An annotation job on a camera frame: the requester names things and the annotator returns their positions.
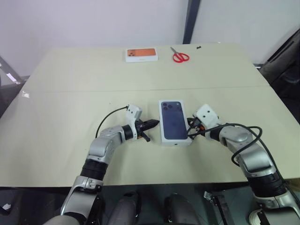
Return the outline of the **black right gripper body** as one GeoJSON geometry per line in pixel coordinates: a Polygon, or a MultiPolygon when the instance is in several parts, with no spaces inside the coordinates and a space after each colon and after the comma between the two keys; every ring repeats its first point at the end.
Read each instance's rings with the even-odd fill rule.
{"type": "Polygon", "coordinates": [[[204,127],[202,122],[196,117],[193,118],[193,123],[191,125],[188,124],[188,132],[196,135],[205,135],[204,131],[206,128],[204,127]]]}

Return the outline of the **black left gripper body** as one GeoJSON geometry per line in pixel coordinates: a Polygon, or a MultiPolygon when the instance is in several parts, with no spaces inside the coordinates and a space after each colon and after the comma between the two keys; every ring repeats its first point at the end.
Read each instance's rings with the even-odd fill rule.
{"type": "Polygon", "coordinates": [[[136,133],[137,133],[137,138],[142,138],[141,137],[141,132],[144,131],[143,130],[143,121],[142,120],[137,120],[136,121],[136,133]]]}

